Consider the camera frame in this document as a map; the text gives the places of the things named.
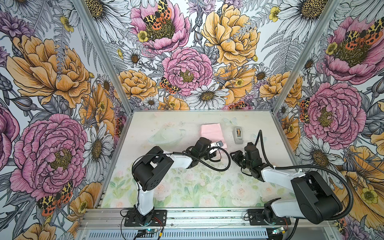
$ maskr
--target floral tablecloth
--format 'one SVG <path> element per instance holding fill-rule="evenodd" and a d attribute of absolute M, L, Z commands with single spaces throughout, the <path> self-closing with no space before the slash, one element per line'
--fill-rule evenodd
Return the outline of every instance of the floral tablecloth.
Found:
<path fill-rule="evenodd" d="M 234 144 L 234 125 L 228 125 L 224 120 L 233 120 L 233 117 L 236 117 L 237 125 L 243 128 L 243 145 Z M 136 203 L 137 185 L 131 174 L 132 162 L 154 146 L 147 140 L 160 128 L 171 126 L 185 129 L 185 136 L 172 148 L 161 146 L 163 150 L 181 151 L 195 144 L 202 124 L 210 123 L 220 123 L 228 152 L 243 151 L 247 142 L 255 141 L 253 134 L 257 134 L 261 128 L 268 159 L 279 166 L 291 165 L 269 112 L 136 112 L 103 198 L 102 207 L 132 207 Z M 219 163 L 209 164 L 223 168 L 227 164 L 226 156 L 223 156 Z M 192 169 L 171 169 L 155 188 L 154 206 L 258 207 L 276 197 L 292 199 L 294 194 L 278 185 L 264 183 L 242 174 L 234 162 L 225 172 L 216 172 L 198 164 Z"/>

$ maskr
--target floral wallpaper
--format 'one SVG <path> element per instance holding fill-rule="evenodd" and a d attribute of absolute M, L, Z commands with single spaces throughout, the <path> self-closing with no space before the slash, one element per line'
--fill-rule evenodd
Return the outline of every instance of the floral wallpaper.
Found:
<path fill-rule="evenodd" d="M 0 90 L 2 239 L 73 240 L 127 114 L 70 1 L 0 0 Z"/>
<path fill-rule="evenodd" d="M 300 164 L 327 167 L 353 191 L 343 239 L 384 239 L 384 2 L 340 1 L 277 117 Z M 317 170 L 346 206 L 347 191 Z"/>
<path fill-rule="evenodd" d="M 133 109 L 271 108 L 327 2 L 86 0 Z"/>

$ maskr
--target black mounting plate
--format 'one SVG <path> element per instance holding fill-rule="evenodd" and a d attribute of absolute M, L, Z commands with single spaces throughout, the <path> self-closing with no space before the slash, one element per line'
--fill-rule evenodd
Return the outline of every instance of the black mounting plate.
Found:
<path fill-rule="evenodd" d="M 156 217 L 161 221 L 163 226 L 167 222 L 167 210 L 156 210 L 153 213 L 153 217 Z M 143 227 L 140 224 L 140 221 L 136 217 L 136 213 L 133 209 L 127 211 L 127 215 L 124 222 L 124 227 Z M 159 223 L 155 220 L 152 220 L 146 227 L 159 227 Z"/>
<path fill-rule="evenodd" d="M 264 220 L 264 209 L 248 209 L 249 224 L 251 226 L 264 226 L 264 225 L 291 225 L 289 217 L 279 217 L 276 224 L 267 223 Z"/>

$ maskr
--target pink napkin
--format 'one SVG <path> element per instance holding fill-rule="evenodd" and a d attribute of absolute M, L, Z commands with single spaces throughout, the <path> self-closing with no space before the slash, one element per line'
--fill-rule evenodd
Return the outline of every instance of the pink napkin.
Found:
<path fill-rule="evenodd" d="M 212 142 L 222 141 L 222 148 L 227 148 L 227 144 L 225 143 L 223 137 L 223 132 L 221 131 L 220 123 L 202 125 L 201 136 L 211 140 Z"/>

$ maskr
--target ventilation grille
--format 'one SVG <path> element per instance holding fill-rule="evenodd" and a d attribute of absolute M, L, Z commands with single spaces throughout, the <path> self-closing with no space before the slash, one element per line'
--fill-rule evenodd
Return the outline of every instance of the ventilation grille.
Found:
<path fill-rule="evenodd" d="M 126 240 L 132 240 L 137 230 L 124 230 Z M 138 240 L 157 239 L 159 233 L 145 235 Z M 179 239 L 255 239 L 268 238 L 265 228 L 220 228 L 220 229 L 165 229 L 161 240 Z M 88 240 L 124 240 L 120 230 L 90 230 Z"/>

